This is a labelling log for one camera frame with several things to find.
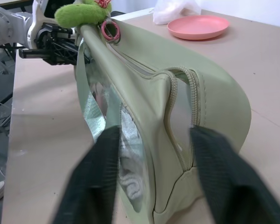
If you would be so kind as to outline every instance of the wall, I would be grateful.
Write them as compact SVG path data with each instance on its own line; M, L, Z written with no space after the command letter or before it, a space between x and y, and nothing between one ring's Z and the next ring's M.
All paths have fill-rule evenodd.
M131 13L154 7L157 0L112 0L112 11Z
M280 26L280 0L196 0L209 11ZM124 13L154 7L157 0L112 0L113 10Z

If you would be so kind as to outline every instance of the bag strap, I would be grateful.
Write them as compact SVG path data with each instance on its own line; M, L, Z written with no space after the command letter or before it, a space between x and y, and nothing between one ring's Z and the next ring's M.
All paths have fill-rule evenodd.
M84 60L84 52L86 48L87 45L82 40L78 50L76 67L77 91L83 117L92 133L94 142L96 142L98 136L105 129L106 120L93 97L88 84Z
M78 98L83 117L92 133L94 142L105 128L112 126L120 126L121 124L121 101L115 90L111 87L109 92L108 109L106 119L101 112L95 98L90 89L90 83L87 78L84 52L87 44L83 40L80 43L76 66L76 81Z

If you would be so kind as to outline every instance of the pink plate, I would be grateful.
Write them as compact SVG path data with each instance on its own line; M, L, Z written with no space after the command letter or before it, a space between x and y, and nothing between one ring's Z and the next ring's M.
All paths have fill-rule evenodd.
M168 30L173 36L186 40L205 40L222 34L229 22L213 15L192 15L173 20Z

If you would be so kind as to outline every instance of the floor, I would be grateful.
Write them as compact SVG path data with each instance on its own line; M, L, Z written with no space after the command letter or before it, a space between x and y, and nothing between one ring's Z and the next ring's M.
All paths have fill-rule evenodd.
M10 72L4 72L3 67L0 65L0 101L7 95L12 93L14 87L14 69L15 63L11 60L5 52L0 53L0 60L4 60L6 66ZM4 105L0 106L0 124L11 114L12 98ZM6 130L9 130L9 123L5 126ZM0 169L5 174L6 162L8 152L8 136L4 133L0 133ZM0 173L0 181L4 180L4 177Z

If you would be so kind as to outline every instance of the bag handle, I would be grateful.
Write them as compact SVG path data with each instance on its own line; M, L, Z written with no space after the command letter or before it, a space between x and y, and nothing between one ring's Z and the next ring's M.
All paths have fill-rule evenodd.
M81 41L76 66L77 92L83 117L92 133L94 142L105 129L106 120L101 112L88 84L84 52L87 49L84 40Z

